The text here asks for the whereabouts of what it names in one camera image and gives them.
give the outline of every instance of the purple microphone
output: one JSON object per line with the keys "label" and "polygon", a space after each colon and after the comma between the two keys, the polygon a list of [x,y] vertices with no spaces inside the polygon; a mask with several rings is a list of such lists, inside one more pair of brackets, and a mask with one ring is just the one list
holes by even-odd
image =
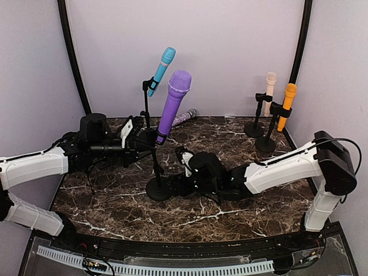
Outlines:
{"label": "purple microphone", "polygon": [[[191,75],[187,71],[177,70],[168,82],[168,95],[162,112],[158,132],[169,135],[175,116],[177,115],[182,99],[190,90]],[[164,138],[158,137],[157,142],[162,144]]]}

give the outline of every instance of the white cable tray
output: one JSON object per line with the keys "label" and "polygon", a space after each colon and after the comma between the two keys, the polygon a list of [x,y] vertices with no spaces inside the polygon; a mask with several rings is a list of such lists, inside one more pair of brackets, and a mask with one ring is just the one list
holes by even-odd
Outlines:
{"label": "white cable tray", "polygon": [[[55,262],[62,263],[77,269],[82,267],[83,256],[76,253],[67,253],[56,248],[39,246],[37,255],[43,256]],[[148,267],[148,266],[131,266],[122,263],[109,262],[115,270],[115,275],[137,275],[137,276],[244,276],[257,275],[267,272],[273,272],[273,261],[268,260],[259,263],[241,264],[237,266],[221,266],[221,267],[201,267],[201,268],[171,268],[171,267]],[[112,275],[110,267],[103,273],[104,275]]]}

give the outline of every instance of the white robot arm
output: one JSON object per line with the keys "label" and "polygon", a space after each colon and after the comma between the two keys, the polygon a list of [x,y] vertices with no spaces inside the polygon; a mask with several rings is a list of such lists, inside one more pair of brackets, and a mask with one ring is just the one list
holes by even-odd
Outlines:
{"label": "white robot arm", "polygon": [[181,147],[177,156],[185,165],[185,177],[179,174],[168,181],[176,196],[198,191],[215,194],[219,199],[241,200],[284,183],[314,177],[318,192],[301,223],[308,232],[320,232],[338,202],[357,185],[349,151],[323,131],[292,152],[231,170],[226,170],[212,153],[193,154]]}
{"label": "white robot arm", "polygon": [[136,137],[143,126],[142,117],[130,116],[116,133],[111,132],[105,120],[103,114],[89,114],[80,120],[79,132],[65,134],[45,151],[0,158],[0,221],[59,236],[62,230],[66,230],[66,225],[69,229],[74,227],[65,215],[21,200],[9,189],[49,175],[86,172],[96,160],[104,158],[117,158],[127,167],[155,154],[153,143]]}
{"label": "white robot arm", "polygon": [[29,154],[28,157],[18,157],[0,158],[0,196],[3,197],[1,219],[58,236],[64,227],[58,214],[23,201],[8,190],[23,182],[67,173],[68,158],[64,155],[64,150],[54,147],[48,152],[41,151]]}

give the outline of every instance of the brown marble tabletop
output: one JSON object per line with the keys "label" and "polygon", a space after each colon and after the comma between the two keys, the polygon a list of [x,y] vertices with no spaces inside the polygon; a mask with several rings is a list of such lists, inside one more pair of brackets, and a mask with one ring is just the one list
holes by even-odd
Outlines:
{"label": "brown marble tabletop", "polygon": [[[251,118],[196,118],[173,128],[158,160],[165,174],[183,171],[174,150],[184,145],[193,152],[214,152],[226,168],[265,160],[291,151],[284,135],[274,130],[277,148],[273,154],[258,151],[255,139],[243,133]],[[261,118],[266,130],[268,118]],[[109,119],[112,129],[124,122]],[[152,119],[153,125],[158,119]],[[220,206],[199,194],[155,202],[145,194],[146,183],[154,177],[152,158],[123,168],[103,164],[93,170],[90,180],[76,172],[67,175],[58,191],[54,211],[68,215],[78,232],[115,239],[145,242],[222,242],[267,237],[295,232],[313,200],[306,180],[287,183],[242,201],[224,201]]]}

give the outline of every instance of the blue microphone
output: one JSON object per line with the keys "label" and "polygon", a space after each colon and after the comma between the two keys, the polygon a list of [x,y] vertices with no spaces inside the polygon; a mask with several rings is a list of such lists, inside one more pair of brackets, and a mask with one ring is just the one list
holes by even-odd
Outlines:
{"label": "blue microphone", "polygon": [[167,66],[172,62],[174,59],[176,50],[171,47],[167,47],[165,52],[162,55],[161,62],[157,72],[154,76],[154,83],[152,83],[151,88],[148,92],[148,96],[151,97],[154,92],[156,91],[157,87],[159,86],[160,81],[162,80],[163,75],[166,72]]}

